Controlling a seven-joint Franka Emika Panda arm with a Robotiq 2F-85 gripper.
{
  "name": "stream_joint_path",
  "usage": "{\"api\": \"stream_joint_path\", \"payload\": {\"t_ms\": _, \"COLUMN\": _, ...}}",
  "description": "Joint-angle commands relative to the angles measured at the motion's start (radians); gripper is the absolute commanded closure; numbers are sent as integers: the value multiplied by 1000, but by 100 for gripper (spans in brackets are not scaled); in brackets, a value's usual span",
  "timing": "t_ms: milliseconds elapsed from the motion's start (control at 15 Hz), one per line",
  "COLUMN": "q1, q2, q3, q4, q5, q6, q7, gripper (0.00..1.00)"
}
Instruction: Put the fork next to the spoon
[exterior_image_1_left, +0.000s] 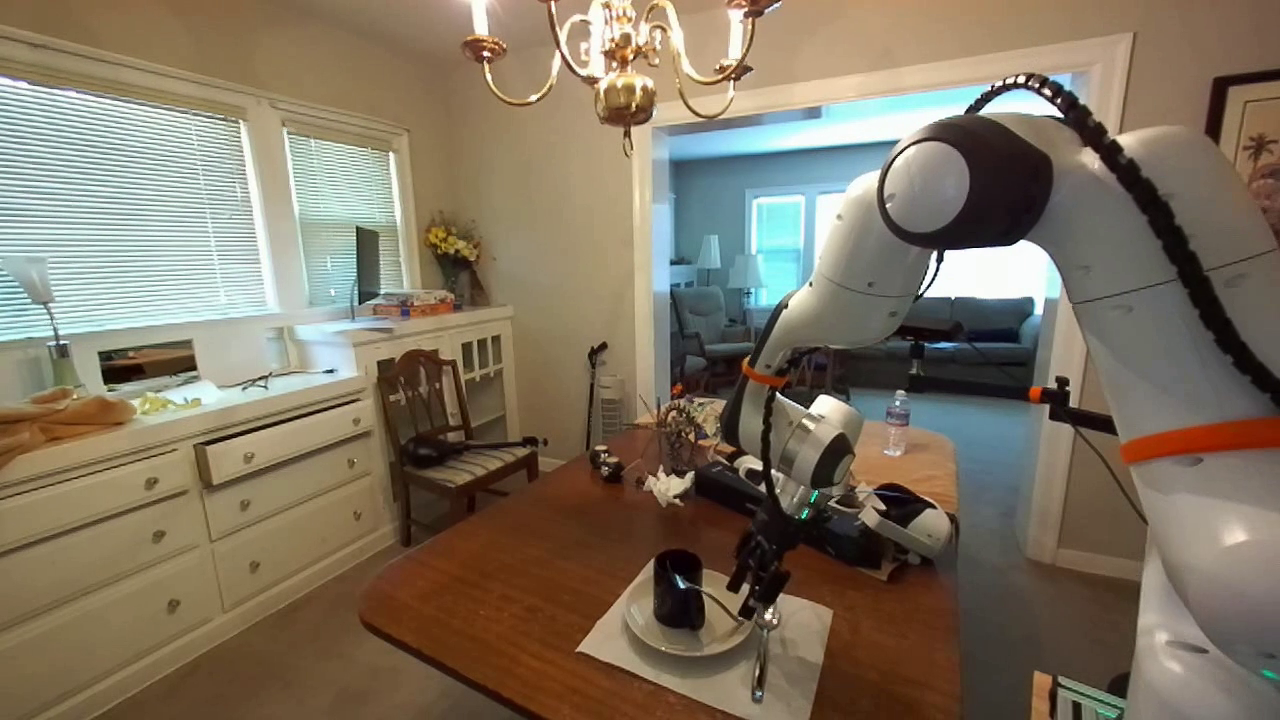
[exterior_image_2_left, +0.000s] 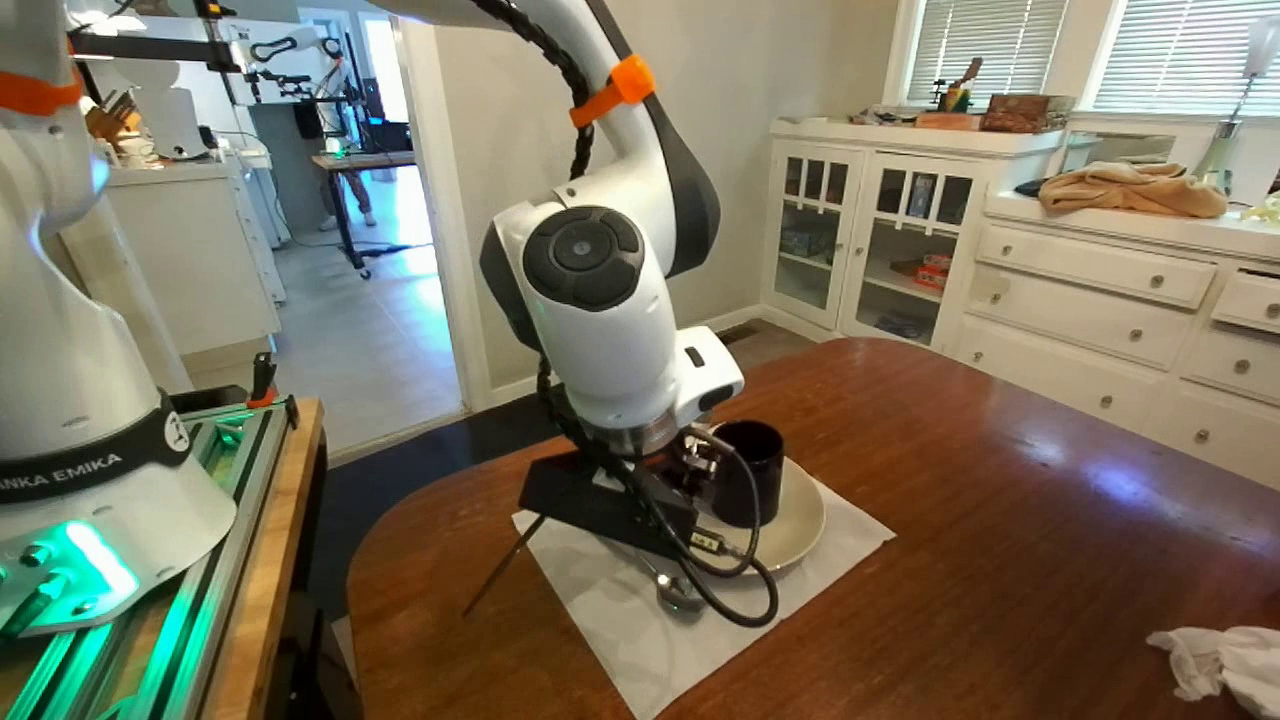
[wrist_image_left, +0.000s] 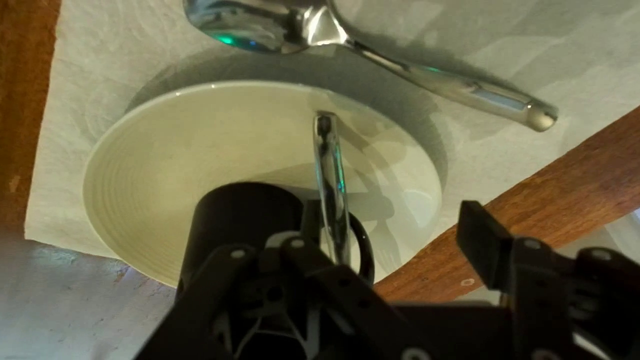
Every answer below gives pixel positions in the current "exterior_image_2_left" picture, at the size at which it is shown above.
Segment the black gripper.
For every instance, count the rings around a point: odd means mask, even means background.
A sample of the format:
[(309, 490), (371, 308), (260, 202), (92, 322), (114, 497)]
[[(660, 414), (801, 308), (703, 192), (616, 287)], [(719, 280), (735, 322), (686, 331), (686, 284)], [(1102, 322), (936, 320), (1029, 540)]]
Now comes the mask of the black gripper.
[(538, 457), (522, 474), (519, 504), (578, 533), (677, 560), (691, 546), (703, 484), (707, 464), (686, 440), (640, 464), (576, 448)]

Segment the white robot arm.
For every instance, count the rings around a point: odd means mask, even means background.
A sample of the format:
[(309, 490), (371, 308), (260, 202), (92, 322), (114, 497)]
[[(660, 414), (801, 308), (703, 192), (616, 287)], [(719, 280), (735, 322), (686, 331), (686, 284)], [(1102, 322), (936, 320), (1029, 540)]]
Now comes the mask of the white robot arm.
[[(669, 280), (715, 239), (713, 180), (609, 2), (377, 2), (536, 42), (570, 89), (570, 123), (616, 146), (611, 164), (491, 214), (479, 251), (583, 435), (652, 457), (738, 393), (729, 349), (669, 300)], [(0, 546), (2, 630), (23, 639), (124, 616), (233, 533), (234, 500), (198, 469), (128, 320), (45, 251), (107, 183), (59, 0), (0, 0), (0, 82)]]

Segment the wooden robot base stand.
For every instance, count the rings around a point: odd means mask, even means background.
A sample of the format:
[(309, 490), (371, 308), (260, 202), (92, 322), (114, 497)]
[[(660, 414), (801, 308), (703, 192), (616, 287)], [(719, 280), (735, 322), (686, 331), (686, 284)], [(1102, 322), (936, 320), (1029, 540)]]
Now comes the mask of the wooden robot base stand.
[(142, 551), (107, 507), (2, 545), (2, 720), (207, 720), (220, 702), (267, 702), (318, 414), (294, 398), (227, 404), (187, 426), (234, 504), (190, 567), (163, 577), (168, 545)]

